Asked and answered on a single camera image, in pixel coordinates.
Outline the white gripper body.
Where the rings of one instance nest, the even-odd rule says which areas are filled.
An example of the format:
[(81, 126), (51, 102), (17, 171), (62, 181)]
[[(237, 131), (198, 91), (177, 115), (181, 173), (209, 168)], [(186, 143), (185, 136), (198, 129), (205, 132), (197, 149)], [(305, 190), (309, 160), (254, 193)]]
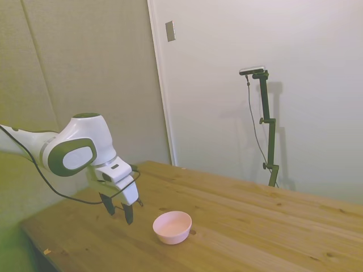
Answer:
[(119, 157), (104, 164), (88, 166), (87, 181), (92, 189), (128, 206), (139, 198), (132, 168)]

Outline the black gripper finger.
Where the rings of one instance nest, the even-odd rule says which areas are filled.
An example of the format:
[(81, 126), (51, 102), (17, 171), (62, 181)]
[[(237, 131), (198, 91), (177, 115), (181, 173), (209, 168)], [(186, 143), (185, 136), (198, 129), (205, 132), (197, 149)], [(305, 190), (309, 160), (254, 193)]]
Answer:
[(115, 207), (112, 203), (112, 198), (102, 193), (99, 193), (99, 195), (107, 212), (109, 213), (109, 215), (113, 216), (115, 214)]
[(124, 211), (127, 224), (131, 225), (133, 223), (133, 206), (122, 203), (122, 209)]

